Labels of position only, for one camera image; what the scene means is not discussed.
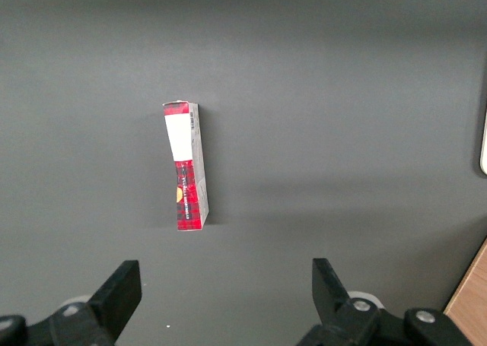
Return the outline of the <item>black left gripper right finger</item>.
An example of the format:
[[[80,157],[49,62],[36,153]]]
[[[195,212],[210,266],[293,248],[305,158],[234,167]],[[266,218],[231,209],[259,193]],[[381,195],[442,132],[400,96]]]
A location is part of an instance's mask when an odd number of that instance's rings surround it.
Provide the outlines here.
[[[470,345],[451,318],[411,308],[402,318],[373,301],[351,296],[328,259],[312,263],[312,297],[321,323],[299,345]]]

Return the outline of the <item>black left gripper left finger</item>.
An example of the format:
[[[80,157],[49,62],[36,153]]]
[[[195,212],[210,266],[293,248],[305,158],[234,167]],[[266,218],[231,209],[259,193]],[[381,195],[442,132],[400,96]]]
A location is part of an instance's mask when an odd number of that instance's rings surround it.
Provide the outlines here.
[[[125,260],[85,302],[73,301],[33,325],[1,317],[2,345],[115,345],[142,299],[139,261]]]

